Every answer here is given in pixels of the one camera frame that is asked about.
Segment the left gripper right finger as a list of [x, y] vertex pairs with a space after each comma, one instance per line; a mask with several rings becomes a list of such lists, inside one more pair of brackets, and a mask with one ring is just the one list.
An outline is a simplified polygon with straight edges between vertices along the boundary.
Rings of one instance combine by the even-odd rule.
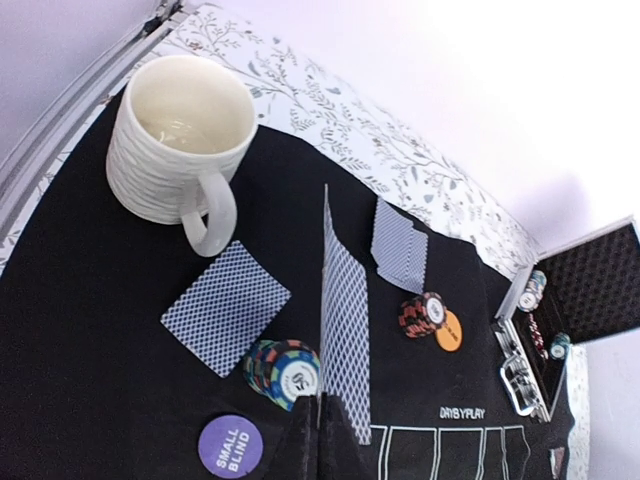
[[319, 478], [372, 479], [341, 398], [327, 393], [319, 410]]

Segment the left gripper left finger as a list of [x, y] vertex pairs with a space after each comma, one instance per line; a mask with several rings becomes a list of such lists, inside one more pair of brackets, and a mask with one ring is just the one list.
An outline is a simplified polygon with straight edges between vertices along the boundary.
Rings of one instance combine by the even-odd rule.
[[264, 475], [274, 480], [317, 478], [318, 402], [315, 396], [299, 397]]

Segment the purple small blind button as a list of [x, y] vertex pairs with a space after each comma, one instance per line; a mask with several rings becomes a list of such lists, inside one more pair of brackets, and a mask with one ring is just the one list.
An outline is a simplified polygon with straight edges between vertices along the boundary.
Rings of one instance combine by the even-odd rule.
[[252, 473], [263, 453], [264, 441], [256, 425], [235, 414], [214, 418], [198, 439], [202, 464], [222, 479], [239, 479]]

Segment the blue green 50 chip stack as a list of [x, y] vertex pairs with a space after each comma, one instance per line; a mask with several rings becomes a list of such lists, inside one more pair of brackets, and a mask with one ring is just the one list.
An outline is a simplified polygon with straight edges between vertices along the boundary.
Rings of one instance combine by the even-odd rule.
[[287, 411], [319, 390], [319, 358], [300, 340], [257, 341], [243, 357], [242, 371], [253, 390]]

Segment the orange big blind button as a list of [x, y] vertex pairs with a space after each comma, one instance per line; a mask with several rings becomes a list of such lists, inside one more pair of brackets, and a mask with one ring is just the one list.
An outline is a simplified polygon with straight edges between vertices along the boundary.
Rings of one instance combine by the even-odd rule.
[[445, 321], [435, 332], [435, 335], [436, 342], [442, 350], [452, 353], [460, 349], [463, 341], [463, 330], [459, 319], [453, 312], [446, 312]]

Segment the orange black 100 chip stack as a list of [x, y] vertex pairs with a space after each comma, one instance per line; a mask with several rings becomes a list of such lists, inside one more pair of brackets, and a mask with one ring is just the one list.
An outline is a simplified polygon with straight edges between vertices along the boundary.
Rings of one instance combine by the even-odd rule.
[[439, 294], [425, 292], [401, 304], [398, 323], [407, 337], [421, 338], [444, 326], [446, 311]]

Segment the single blue playing card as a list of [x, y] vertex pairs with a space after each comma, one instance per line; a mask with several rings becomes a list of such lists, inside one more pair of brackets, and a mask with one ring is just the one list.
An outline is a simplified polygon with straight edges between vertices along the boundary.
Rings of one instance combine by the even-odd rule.
[[400, 289], [421, 294], [427, 253], [428, 235], [416, 230], [409, 219], [378, 198], [371, 243], [378, 275]]

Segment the aluminium poker chip case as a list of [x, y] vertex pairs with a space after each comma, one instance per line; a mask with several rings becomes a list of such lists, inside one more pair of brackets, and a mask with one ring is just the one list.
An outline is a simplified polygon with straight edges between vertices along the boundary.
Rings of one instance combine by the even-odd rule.
[[[531, 312], [548, 359], [534, 346], [528, 314], [517, 304], [533, 270], [547, 277], [543, 298]], [[495, 315], [492, 329], [504, 355], [499, 368], [515, 412], [539, 423], [551, 421], [575, 345], [639, 326], [639, 229], [629, 217], [554, 250], [520, 269]], [[549, 348], [564, 332], [571, 347], [564, 361]]]

